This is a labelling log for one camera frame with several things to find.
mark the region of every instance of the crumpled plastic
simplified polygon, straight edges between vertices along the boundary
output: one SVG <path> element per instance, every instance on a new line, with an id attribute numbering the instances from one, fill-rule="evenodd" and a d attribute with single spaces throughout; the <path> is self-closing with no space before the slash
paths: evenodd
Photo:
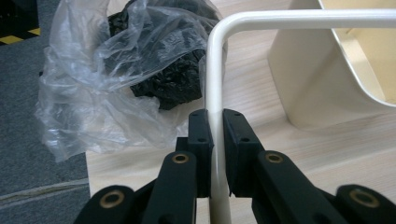
<path id="1" fill-rule="evenodd" d="M 218 20 L 169 4 L 215 8 L 203 0 L 136 0 L 128 28 L 111 37 L 108 1 L 63 0 L 52 23 L 35 116 L 56 161 L 86 150 L 173 147 L 187 134 L 188 114 L 203 107 L 198 100 L 163 111 L 156 97 L 136 97 L 129 87 L 206 49 Z"/>

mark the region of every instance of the beige plastic bin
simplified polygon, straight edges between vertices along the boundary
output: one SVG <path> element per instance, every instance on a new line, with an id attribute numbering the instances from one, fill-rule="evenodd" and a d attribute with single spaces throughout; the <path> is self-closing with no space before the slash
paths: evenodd
<path id="1" fill-rule="evenodd" d="M 290 9 L 396 8 L 295 0 Z M 313 130 L 396 111 L 396 29 L 280 30 L 268 56 L 290 122 Z"/>

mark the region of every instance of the white metal handle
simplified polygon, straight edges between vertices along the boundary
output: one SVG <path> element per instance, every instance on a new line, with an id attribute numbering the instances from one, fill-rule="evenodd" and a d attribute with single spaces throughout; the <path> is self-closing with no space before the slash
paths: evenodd
<path id="1" fill-rule="evenodd" d="M 205 107 L 215 144 L 210 221 L 231 223 L 222 129 L 222 45 L 238 32 L 271 29 L 396 28 L 395 9 L 315 9 L 242 12 L 220 21 L 206 52 Z"/>

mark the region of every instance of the wood grain surface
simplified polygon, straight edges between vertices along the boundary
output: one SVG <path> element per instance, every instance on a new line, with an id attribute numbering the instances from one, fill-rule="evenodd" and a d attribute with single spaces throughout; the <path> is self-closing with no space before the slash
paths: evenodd
<path id="1" fill-rule="evenodd" d="M 214 0 L 226 17 L 240 11 L 286 9 L 289 0 Z M 276 31 L 232 36 L 224 78 L 224 107 L 243 113 L 267 150 L 288 155 L 317 187 L 334 194 L 345 184 L 375 189 L 396 203 L 396 114 L 361 119 L 314 132 L 292 126 L 267 62 Z M 173 148 L 131 147 L 114 154 L 87 152 L 91 194 L 109 185 L 139 189 L 156 178 Z M 256 223 L 250 199 L 231 198 L 233 223 Z M 209 223 L 206 199 L 197 223 Z"/>

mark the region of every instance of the yellow stripe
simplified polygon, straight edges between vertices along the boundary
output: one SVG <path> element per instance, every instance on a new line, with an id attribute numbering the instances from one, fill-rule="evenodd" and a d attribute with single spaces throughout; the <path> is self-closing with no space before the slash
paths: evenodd
<path id="1" fill-rule="evenodd" d="M 31 30 L 31 31 L 29 31 L 29 32 L 32 33 L 32 34 L 35 34 L 35 35 L 40 35 L 40 28 Z"/>
<path id="2" fill-rule="evenodd" d="M 0 41 L 5 43 L 5 44 L 12 44 L 12 43 L 20 42 L 22 40 L 23 39 L 17 38 L 14 35 L 9 35 L 9 36 L 5 36 L 5 37 L 0 38 Z"/>

